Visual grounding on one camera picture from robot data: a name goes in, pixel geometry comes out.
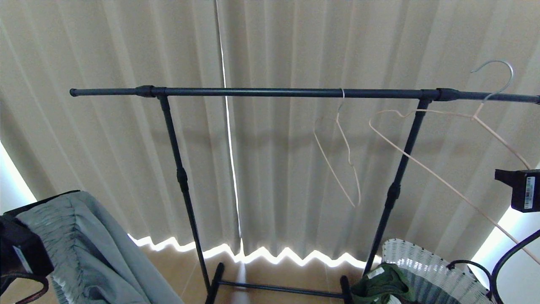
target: green clothing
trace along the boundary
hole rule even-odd
[[[416,298],[398,266],[386,263],[380,264],[352,285],[350,291],[355,304],[388,304],[394,303],[395,298],[402,302],[414,302]]]

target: light under curtain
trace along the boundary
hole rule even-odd
[[[37,199],[72,189],[94,195],[134,238],[192,242],[161,108],[140,97],[79,97],[69,88],[228,87],[492,91],[540,94],[536,2],[0,2],[2,143]],[[346,100],[340,121],[359,171],[353,208],[313,136],[357,200],[347,148],[332,119],[341,100],[230,97],[239,212],[222,97],[171,97],[203,250],[246,255],[289,247],[365,260],[401,155],[368,120],[416,101]],[[434,103],[473,113],[478,103]],[[533,105],[488,102],[480,116],[531,163],[540,160]],[[375,126],[404,145],[412,119]],[[495,168],[521,163],[474,122],[427,115],[413,155],[491,217],[509,205]],[[492,226],[411,164],[385,239],[419,244],[447,260],[470,258]]]

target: brown floor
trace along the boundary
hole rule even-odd
[[[180,253],[172,246],[166,247],[159,252],[152,251],[149,246],[141,247],[141,250],[147,254],[148,258],[156,268],[158,268],[163,277],[169,282],[174,291],[180,295],[185,303],[204,303],[206,291],[197,255],[194,250]],[[235,264],[231,257],[226,253],[206,259],[210,279],[212,279],[215,268],[219,262],[225,264],[223,278],[231,281],[236,280],[239,264]],[[355,268],[348,263],[342,263],[337,267],[328,267],[317,259],[300,267],[287,257],[278,265],[274,265],[260,257],[245,266],[246,281],[248,283],[262,283],[267,285],[280,285],[331,292],[341,291],[339,284],[341,275],[348,276],[349,281],[352,283],[359,279],[362,272],[361,269]],[[38,288],[38,283],[17,279],[1,297],[0,303],[13,303],[21,299],[20,295],[26,296],[30,294],[30,291],[37,290]],[[235,290],[238,290],[237,292],[239,293],[245,292],[233,287],[221,286],[215,302],[230,303]],[[247,293],[249,295],[250,303],[342,303],[339,299],[257,289],[250,289]],[[56,304],[58,301],[56,300],[54,292],[50,290],[45,296],[34,303]]]

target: woven basket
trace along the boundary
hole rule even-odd
[[[488,290],[459,269],[448,269],[449,262],[409,243],[392,239],[382,246],[382,262],[396,264],[414,288],[421,304],[491,304]]]

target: clothes rack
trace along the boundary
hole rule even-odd
[[[71,89],[70,94],[76,96],[106,96],[106,95],[137,95],[141,97],[157,98],[163,110],[165,123],[171,147],[173,150],[174,161],[177,167],[177,180],[180,184],[180,189],[184,196],[187,214],[190,221],[195,248],[201,266],[202,276],[207,291],[206,303],[214,303],[215,297],[221,285],[256,288],[273,290],[279,292],[289,292],[297,294],[306,294],[314,296],[323,296],[329,298],[342,299],[345,304],[352,304],[352,297],[349,290],[349,282],[346,276],[340,279],[341,292],[331,293],[317,290],[289,288],[282,286],[247,284],[222,280],[222,275],[225,270],[223,263],[219,263],[214,278],[210,282],[208,271],[203,258],[203,251],[197,231],[197,223],[191,203],[190,192],[187,184],[187,173],[182,165],[180,151],[178,149],[178,141],[174,124],[171,117],[171,109],[168,101],[168,96],[245,96],[245,97],[312,97],[312,98],[395,98],[395,99],[418,99],[418,109],[427,109],[428,105],[433,101],[448,102],[454,100],[482,100],[490,93],[488,92],[467,92],[458,91],[449,88],[437,88],[428,90],[388,90],[388,89],[286,89],[286,88],[166,88],[154,87],[152,85],[143,85],[136,88],[118,88],[118,89]],[[507,101],[540,104],[540,96],[538,95],[517,95],[517,94],[496,94],[489,99],[490,101]],[[411,126],[405,152],[411,154],[413,147],[420,131],[422,121],[426,112],[418,111],[415,114],[413,125]],[[379,226],[373,238],[373,244],[367,260],[364,274],[367,274],[372,267],[375,254],[377,253],[384,230],[390,218],[390,213],[394,208],[396,200],[399,198],[401,190],[401,181],[403,179],[405,169],[409,158],[401,157],[401,161],[397,168],[394,182],[390,185],[387,198],[384,203],[384,210],[379,221]]]

